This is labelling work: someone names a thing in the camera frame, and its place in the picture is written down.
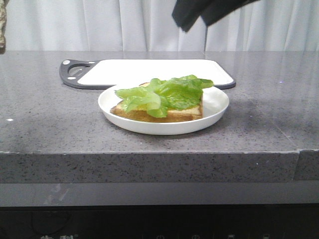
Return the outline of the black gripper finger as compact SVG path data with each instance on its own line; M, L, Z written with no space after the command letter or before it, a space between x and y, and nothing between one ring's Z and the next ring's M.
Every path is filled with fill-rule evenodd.
M211 26L232 13L256 0L213 0L201 13L206 26Z
M214 2L214 0L177 0L171 16L184 32L189 32L199 17L206 26L209 26L209 20L204 15L208 13Z

